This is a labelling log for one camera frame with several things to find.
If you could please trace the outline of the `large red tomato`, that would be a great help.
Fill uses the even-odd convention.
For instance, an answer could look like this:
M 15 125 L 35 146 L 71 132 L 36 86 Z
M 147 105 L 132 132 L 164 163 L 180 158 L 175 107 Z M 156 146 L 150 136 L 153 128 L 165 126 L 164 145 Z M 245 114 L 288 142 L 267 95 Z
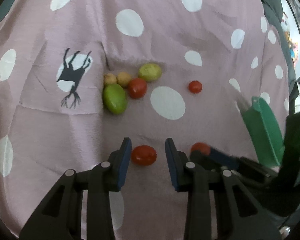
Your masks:
M 211 147 L 203 142 L 197 142 L 191 147 L 191 152 L 194 151 L 198 151 L 203 155 L 209 156 L 211 153 Z

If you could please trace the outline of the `lone small red tomato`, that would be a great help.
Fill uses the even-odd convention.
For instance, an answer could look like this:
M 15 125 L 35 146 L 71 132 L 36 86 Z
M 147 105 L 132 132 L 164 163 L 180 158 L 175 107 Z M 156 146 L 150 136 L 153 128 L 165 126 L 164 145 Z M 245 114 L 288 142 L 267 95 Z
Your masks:
M 194 80 L 189 83 L 188 89 L 191 93 L 198 94 L 202 91 L 203 85 L 201 82 Z

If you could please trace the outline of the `yellow green mango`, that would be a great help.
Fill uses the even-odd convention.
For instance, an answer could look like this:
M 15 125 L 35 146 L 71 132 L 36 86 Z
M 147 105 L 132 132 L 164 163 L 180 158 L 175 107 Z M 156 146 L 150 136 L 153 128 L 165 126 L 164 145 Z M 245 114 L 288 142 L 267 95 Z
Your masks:
M 138 77 L 146 82 L 152 82 L 162 76 L 161 67 L 155 63 L 147 63 L 142 65 L 138 71 Z

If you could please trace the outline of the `tan longan fruit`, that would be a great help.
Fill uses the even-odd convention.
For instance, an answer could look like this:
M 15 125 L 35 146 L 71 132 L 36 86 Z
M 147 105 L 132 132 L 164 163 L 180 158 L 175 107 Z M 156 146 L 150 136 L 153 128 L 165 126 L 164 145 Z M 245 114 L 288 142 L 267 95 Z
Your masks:
M 104 86 L 112 85 L 117 83 L 117 78 L 112 73 L 104 74 L 103 76 Z
M 117 75 L 117 83 L 123 88 L 126 88 L 131 80 L 132 76 L 126 72 L 119 72 Z

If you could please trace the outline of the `green plastic bowl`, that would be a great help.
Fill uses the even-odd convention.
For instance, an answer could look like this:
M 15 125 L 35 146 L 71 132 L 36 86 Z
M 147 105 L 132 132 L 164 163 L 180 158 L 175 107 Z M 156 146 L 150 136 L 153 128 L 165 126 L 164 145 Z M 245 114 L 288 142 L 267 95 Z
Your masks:
M 253 96 L 251 107 L 242 114 L 258 162 L 266 167 L 280 166 L 284 146 L 281 129 L 270 106 L 262 97 Z

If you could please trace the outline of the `pile of plush toys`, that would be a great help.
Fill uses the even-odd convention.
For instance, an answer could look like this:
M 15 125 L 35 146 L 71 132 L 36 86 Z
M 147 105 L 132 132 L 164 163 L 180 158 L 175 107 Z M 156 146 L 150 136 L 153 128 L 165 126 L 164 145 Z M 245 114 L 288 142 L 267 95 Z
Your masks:
M 290 25 L 288 23 L 288 16 L 285 12 L 283 12 L 282 20 L 281 20 L 281 28 L 283 30 L 283 34 L 288 42 L 288 48 L 290 51 L 290 55 L 293 61 L 294 66 L 296 66 L 298 60 L 299 60 L 299 50 L 298 50 L 298 44 L 296 42 L 293 42 L 291 36 L 290 36 Z

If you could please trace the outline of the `pink polka dot blanket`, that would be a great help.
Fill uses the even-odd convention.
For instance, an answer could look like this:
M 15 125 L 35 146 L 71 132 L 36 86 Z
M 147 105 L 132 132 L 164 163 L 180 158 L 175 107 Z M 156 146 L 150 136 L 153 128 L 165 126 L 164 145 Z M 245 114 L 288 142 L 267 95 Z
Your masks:
M 123 88 L 127 108 L 111 113 L 104 74 L 139 78 L 147 63 L 162 76 L 139 99 Z M 157 160 L 130 164 L 111 194 L 117 239 L 182 239 L 187 195 L 172 186 L 165 140 L 255 159 L 239 113 L 253 96 L 284 128 L 287 63 L 261 0 L 16 0 L 0 22 L 0 218 L 18 235 L 66 170 L 93 168 L 129 137 Z

